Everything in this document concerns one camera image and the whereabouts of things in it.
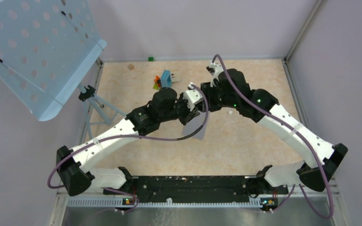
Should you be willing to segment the grey envelope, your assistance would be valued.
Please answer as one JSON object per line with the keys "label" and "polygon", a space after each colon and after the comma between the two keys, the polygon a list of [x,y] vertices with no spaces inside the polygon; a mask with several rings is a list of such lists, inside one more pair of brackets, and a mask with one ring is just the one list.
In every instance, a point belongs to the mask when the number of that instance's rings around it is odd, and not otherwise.
{"label": "grey envelope", "polygon": [[[202,125],[202,123],[204,122],[206,113],[204,113],[204,112],[199,112],[199,113],[200,113],[199,116],[193,118],[190,122],[188,122],[186,124],[186,126],[184,126],[182,128],[182,131],[181,131],[182,136],[191,134],[192,132],[194,132],[196,129],[198,129]],[[210,117],[210,113],[208,113],[208,118],[206,120],[205,126],[197,134],[192,136],[192,138],[198,139],[198,140],[204,139],[205,133],[206,133],[206,128],[207,128],[208,121],[209,121],[209,117]]]}

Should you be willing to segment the colourful toy block assembly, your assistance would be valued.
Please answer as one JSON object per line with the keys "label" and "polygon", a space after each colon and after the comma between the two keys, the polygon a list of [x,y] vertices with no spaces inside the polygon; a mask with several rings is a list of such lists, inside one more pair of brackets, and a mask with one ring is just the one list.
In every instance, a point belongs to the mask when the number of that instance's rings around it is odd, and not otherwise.
{"label": "colourful toy block assembly", "polygon": [[161,76],[154,78],[153,89],[160,90],[161,88],[170,88],[173,83],[181,81],[179,73],[172,73],[169,70],[164,70]]}

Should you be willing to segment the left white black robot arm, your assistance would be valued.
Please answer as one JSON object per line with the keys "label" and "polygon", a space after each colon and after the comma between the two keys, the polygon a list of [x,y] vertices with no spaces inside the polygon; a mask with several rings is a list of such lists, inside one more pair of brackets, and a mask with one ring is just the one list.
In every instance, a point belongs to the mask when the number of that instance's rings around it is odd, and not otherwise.
{"label": "left white black robot arm", "polygon": [[191,85],[180,95],[172,88],[161,88],[146,105],[137,107],[106,132],[73,148],[62,146],[57,150],[57,173],[68,195],[85,192],[94,180],[91,169],[122,146],[138,139],[150,139],[161,123],[179,120],[186,125],[199,116],[199,105],[207,107],[203,92]]}

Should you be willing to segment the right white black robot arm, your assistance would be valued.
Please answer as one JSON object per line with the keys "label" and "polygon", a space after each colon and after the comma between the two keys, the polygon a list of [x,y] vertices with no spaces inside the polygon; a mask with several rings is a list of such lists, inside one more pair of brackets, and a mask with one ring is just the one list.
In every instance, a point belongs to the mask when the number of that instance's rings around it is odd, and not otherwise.
{"label": "right white black robot arm", "polygon": [[240,97],[230,85],[221,67],[206,67],[212,76],[210,82],[200,86],[208,100],[210,112],[223,107],[234,108],[243,117],[271,130],[293,150],[299,153],[302,161],[283,166],[266,166],[257,173],[260,179],[257,187],[263,194],[270,194],[278,186],[304,185],[311,190],[322,192],[326,185],[321,175],[324,170],[330,180],[340,165],[348,149],[342,143],[331,144],[312,133],[307,127],[291,116],[277,98],[264,89],[250,89],[244,74],[236,69],[228,69],[231,80],[238,90],[251,102],[281,119],[279,122],[253,108]]}

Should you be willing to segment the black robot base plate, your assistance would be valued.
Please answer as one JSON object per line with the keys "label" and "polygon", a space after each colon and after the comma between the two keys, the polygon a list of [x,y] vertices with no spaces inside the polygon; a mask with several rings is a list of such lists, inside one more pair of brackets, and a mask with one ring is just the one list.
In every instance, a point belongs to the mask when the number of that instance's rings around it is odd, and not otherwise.
{"label": "black robot base plate", "polygon": [[256,176],[132,176],[125,167],[126,182],[119,191],[135,195],[142,203],[248,202],[260,195],[288,194],[285,186],[272,187]]}

